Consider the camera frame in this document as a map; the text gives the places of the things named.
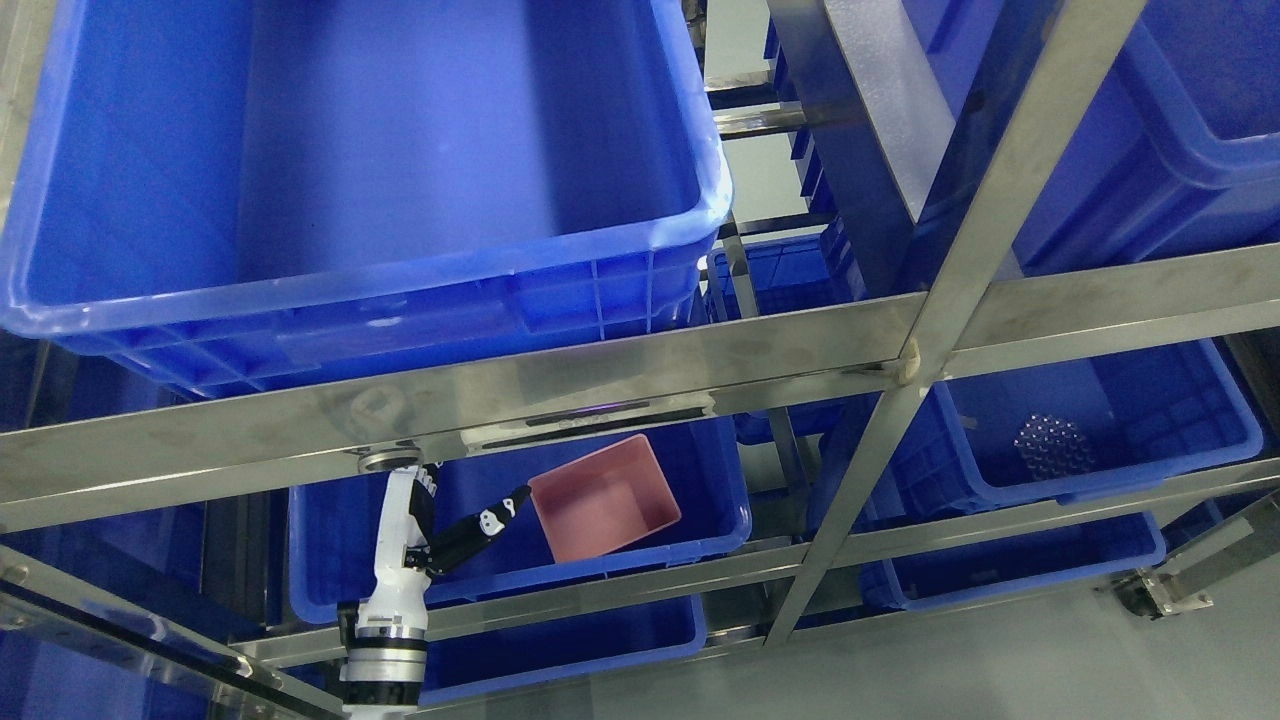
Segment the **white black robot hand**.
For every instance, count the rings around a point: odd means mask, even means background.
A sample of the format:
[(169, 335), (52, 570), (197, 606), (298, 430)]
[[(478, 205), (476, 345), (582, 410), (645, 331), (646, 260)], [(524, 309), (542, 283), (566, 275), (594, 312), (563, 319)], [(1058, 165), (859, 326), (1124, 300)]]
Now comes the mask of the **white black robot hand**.
[(527, 484), (448, 527), (436, 523), (442, 466), (435, 462), (392, 471), (374, 555), (375, 588), (357, 610), (358, 626), (428, 629), (426, 593), (503, 536), (530, 498)]

